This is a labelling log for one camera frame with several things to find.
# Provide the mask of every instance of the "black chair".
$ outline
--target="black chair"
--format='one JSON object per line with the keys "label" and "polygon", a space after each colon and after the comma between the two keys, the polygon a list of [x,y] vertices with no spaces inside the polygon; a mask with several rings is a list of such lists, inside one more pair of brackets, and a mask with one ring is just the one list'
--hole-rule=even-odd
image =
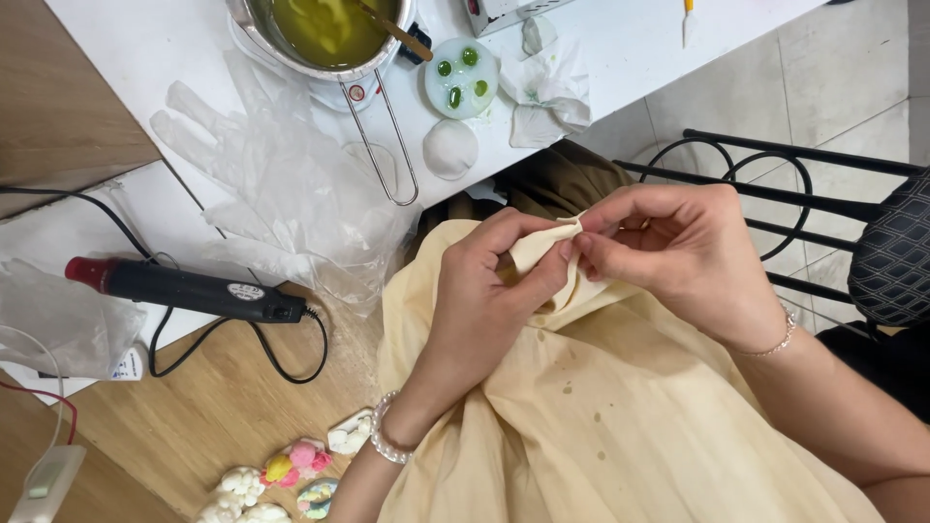
{"label": "black chair", "polygon": [[[852,252],[853,261],[847,280],[849,293],[767,273],[770,282],[821,298],[852,303],[871,324],[914,327],[930,319],[930,168],[694,129],[686,129],[683,136],[683,140],[663,149],[647,166],[619,160],[614,160],[614,163],[629,171],[642,173],[640,181],[644,181],[646,176],[658,176],[694,184],[728,183],[740,194],[796,205],[802,211],[794,227],[746,219],[750,227],[785,236],[781,243],[762,256],[762,260],[775,256],[795,239]],[[728,170],[721,179],[655,167],[659,158],[668,151],[689,142],[707,143],[723,155]],[[762,152],[734,165],[723,145]],[[804,193],[736,181],[737,172],[741,168],[767,157],[783,158],[791,162],[801,175]],[[905,180],[880,204],[815,196],[810,173],[801,159],[894,174]],[[864,221],[867,225],[856,242],[809,233],[804,230],[804,223],[810,209]]]}

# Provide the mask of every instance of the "wooden surface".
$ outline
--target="wooden surface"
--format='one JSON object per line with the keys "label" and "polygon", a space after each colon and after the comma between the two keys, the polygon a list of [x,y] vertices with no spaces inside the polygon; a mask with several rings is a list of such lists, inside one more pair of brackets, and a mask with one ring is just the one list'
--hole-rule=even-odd
{"label": "wooden surface", "polygon": [[[2,370],[0,380],[13,381]],[[0,521],[7,521],[22,494],[29,469],[46,451],[58,413],[35,396],[0,389]],[[67,439],[71,419],[65,410],[60,444]],[[71,490],[55,523],[182,523],[178,514],[146,490],[125,470],[78,435],[75,444],[87,448]]]}
{"label": "wooden surface", "polygon": [[[79,189],[161,157],[43,0],[0,2],[0,185]],[[0,217],[47,198],[0,198]]]}
{"label": "wooden surface", "polygon": [[[294,284],[282,291],[311,298]],[[329,427],[362,407],[373,407],[380,309],[362,320],[345,308],[324,309],[329,358],[305,385],[285,382],[272,369],[252,328],[233,321],[218,328],[183,365],[165,378],[100,382],[72,396],[78,430],[142,485],[180,514],[191,517],[222,474],[237,465],[261,467],[301,436],[326,441]],[[306,376],[322,353],[316,322],[260,326],[282,366]],[[159,369],[184,352],[201,331],[158,351]],[[349,459],[319,476],[341,476]],[[290,491],[264,497],[296,516],[302,480]]]}

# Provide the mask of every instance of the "chair seat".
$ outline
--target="chair seat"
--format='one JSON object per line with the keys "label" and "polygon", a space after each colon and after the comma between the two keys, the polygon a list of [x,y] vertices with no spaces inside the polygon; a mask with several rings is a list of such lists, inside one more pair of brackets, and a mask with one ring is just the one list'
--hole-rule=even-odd
{"label": "chair seat", "polygon": [[930,168],[909,177],[881,204],[853,252],[849,295],[880,325],[930,319]]}

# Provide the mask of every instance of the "silver bracelet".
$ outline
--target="silver bracelet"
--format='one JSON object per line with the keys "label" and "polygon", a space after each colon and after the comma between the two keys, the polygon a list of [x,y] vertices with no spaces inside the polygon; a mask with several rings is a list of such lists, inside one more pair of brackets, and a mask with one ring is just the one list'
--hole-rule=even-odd
{"label": "silver bracelet", "polygon": [[413,456],[413,452],[403,452],[395,449],[394,446],[385,441],[384,436],[381,435],[381,419],[384,418],[384,413],[388,411],[388,407],[391,406],[394,397],[397,396],[399,392],[400,391],[389,392],[378,402],[378,406],[375,407],[375,412],[371,415],[371,444],[375,447],[375,450],[378,451],[378,454],[394,463],[406,465],[406,463],[410,461],[410,457]]}
{"label": "silver bracelet", "polygon": [[784,304],[782,304],[782,305],[781,305],[781,308],[785,311],[785,324],[786,324],[786,326],[787,326],[787,328],[788,328],[788,332],[785,334],[785,339],[782,340],[781,343],[779,343],[775,348],[769,349],[769,350],[767,350],[767,351],[765,351],[765,352],[763,352],[763,353],[744,353],[744,352],[738,351],[738,350],[736,350],[736,349],[734,349],[733,352],[737,353],[738,355],[747,355],[747,356],[752,356],[752,357],[761,357],[761,356],[764,356],[764,355],[771,355],[771,354],[774,354],[774,353],[780,351],[781,349],[784,349],[785,347],[787,347],[788,344],[791,343],[791,334],[794,333],[794,328],[796,328],[798,325],[794,322],[794,314],[792,314],[791,311],[788,310],[788,307],[786,307]]}

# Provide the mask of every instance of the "heat gun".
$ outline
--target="heat gun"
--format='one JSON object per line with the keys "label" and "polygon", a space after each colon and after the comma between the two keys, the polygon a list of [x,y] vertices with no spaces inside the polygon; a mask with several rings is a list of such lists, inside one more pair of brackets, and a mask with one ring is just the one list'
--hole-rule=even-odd
{"label": "heat gun", "polygon": [[146,261],[75,257],[66,278],[100,294],[257,323],[297,323],[307,301],[277,288],[199,275]]}

